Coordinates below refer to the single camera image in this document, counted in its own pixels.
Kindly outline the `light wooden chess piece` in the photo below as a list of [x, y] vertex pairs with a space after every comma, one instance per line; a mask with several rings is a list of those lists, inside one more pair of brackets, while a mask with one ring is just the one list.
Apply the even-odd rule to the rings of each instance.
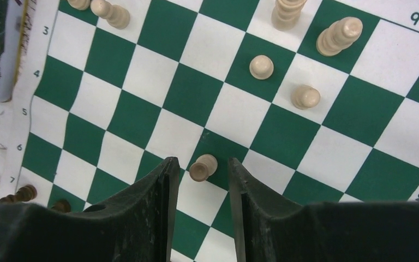
[[276, 0], [271, 15], [273, 27], [280, 31], [292, 29], [297, 24], [306, 1]]
[[317, 38], [316, 48], [323, 56], [334, 56], [349, 48], [363, 31], [363, 23], [357, 17], [345, 17], [323, 30]]

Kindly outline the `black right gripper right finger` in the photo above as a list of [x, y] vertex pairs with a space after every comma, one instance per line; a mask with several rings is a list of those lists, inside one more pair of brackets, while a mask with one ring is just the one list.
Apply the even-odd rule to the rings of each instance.
[[419, 261], [419, 202], [300, 205], [228, 161], [238, 261]]

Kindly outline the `light wooden pawn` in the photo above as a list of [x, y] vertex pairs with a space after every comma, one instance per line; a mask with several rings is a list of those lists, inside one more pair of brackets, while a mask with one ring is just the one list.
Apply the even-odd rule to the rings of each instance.
[[189, 175], [194, 181], [202, 182], [212, 176], [216, 172], [217, 167], [216, 157], [211, 154], [203, 154], [190, 166]]
[[251, 75], [259, 80], [268, 79], [274, 70], [272, 60], [265, 55], [258, 55], [254, 57], [249, 64], [249, 71]]
[[67, 0], [67, 2], [77, 10], [86, 10], [89, 8], [91, 0]]
[[298, 86], [291, 95], [293, 105], [301, 110], [310, 109], [317, 106], [321, 95], [318, 90], [308, 85]]
[[125, 29], [130, 22], [130, 14], [125, 8], [104, 0], [92, 0], [91, 11], [116, 29]]

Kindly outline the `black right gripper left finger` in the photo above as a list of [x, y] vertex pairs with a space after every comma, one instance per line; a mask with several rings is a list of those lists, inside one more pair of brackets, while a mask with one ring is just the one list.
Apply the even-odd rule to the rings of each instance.
[[0, 261], [169, 261], [180, 166], [165, 158], [142, 179], [82, 212], [0, 205]]

